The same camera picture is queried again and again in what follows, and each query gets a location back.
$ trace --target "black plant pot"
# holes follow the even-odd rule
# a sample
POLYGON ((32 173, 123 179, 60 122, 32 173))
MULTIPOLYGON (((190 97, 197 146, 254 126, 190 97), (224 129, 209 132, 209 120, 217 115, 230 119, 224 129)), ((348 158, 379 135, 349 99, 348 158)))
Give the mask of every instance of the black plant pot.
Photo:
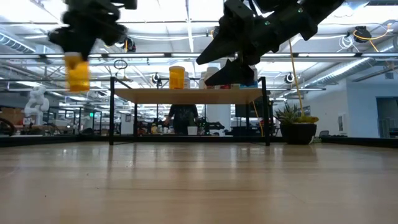
POLYGON ((317 132, 316 124, 281 125, 280 132, 287 144, 310 144, 317 132))

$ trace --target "red object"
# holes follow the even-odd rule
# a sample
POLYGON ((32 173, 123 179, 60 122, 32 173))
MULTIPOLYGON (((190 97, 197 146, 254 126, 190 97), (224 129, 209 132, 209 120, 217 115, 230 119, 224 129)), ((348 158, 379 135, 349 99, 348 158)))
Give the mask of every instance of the red object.
POLYGON ((223 89, 223 90, 229 90, 231 88, 231 85, 230 84, 228 84, 228 85, 221 85, 220 86, 220 89, 223 89))

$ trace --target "orange bottle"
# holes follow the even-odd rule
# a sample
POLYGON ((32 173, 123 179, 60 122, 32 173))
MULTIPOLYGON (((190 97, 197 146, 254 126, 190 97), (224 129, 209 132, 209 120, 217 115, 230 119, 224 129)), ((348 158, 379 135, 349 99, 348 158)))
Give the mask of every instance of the orange bottle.
POLYGON ((90 90, 89 63, 84 61, 80 53, 66 52, 64 56, 67 71, 67 82, 70 92, 90 90))
POLYGON ((182 90, 184 89, 185 68, 181 66, 173 66, 169 68, 170 71, 170 89, 182 90))

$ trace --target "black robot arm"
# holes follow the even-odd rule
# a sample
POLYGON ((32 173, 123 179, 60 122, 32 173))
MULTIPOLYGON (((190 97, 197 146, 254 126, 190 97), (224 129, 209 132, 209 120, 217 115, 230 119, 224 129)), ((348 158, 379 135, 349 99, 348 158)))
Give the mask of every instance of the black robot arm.
POLYGON ((260 62, 261 56, 279 50, 280 44, 297 34, 308 40, 318 32, 317 25, 343 4, 344 0, 257 0, 268 17, 254 16, 242 0, 227 0, 220 30, 210 45, 197 58, 198 64, 212 62, 238 53, 238 58, 206 80, 207 85, 242 83, 250 85, 253 71, 249 65, 260 62))
POLYGON ((67 27, 49 33, 49 41, 64 52, 79 52, 88 60, 96 39, 106 45, 124 41, 127 28, 117 24, 120 7, 137 9, 137 0, 65 0, 68 11, 62 21, 67 27))

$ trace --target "yellow cable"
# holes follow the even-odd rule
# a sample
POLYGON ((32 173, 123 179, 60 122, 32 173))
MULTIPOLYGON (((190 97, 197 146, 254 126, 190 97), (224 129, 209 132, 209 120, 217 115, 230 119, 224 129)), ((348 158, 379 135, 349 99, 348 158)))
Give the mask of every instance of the yellow cable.
MULTIPOLYGON (((254 101, 252 101, 252 103, 253 103, 253 106, 254 106, 254 111, 256 112, 257 119, 259 119, 259 114, 257 113, 256 105, 254 104, 254 101)), ((260 121, 259 121, 259 125, 260 125, 260 129, 261 129, 261 137, 263 137, 264 136, 264 131, 262 130, 262 125, 261 125, 260 121)))
POLYGON ((290 47, 290 58, 292 59, 292 66, 293 66, 293 75, 294 75, 294 82, 296 84, 298 100, 300 101, 300 109, 301 109, 301 116, 304 116, 304 109, 303 109, 303 101, 301 100, 301 94, 299 90, 299 84, 297 83, 297 76, 296 76, 296 69, 294 67, 294 58, 293 58, 293 48, 292 48, 292 41, 289 39, 289 47, 290 47))
POLYGON ((374 45, 373 41, 370 40, 371 45, 373 46, 373 48, 375 49, 376 52, 379 52, 379 50, 377 49, 377 47, 374 45))
POLYGON ((388 34, 388 30, 389 30, 389 29, 390 29, 390 25, 387 26, 386 33, 384 33, 383 35, 381 35, 381 36, 379 36, 379 37, 373 37, 373 38, 361 37, 361 36, 356 35, 357 30, 354 31, 353 35, 354 35, 355 37, 359 38, 359 39, 362 39, 362 40, 377 40, 377 39, 380 39, 380 38, 385 37, 385 36, 388 34))
MULTIPOLYGON (((377 49, 377 47, 374 45, 373 41, 370 40, 370 43, 371 43, 371 45, 373 46, 374 50, 375 50, 376 52, 379 52, 379 49, 377 49)), ((391 68, 391 70, 393 70, 394 72, 396 72, 396 73, 398 74, 397 70, 394 69, 394 66, 393 66, 393 65, 391 65, 391 64, 388 63, 387 61, 386 61, 386 64, 387 64, 388 67, 391 68)))

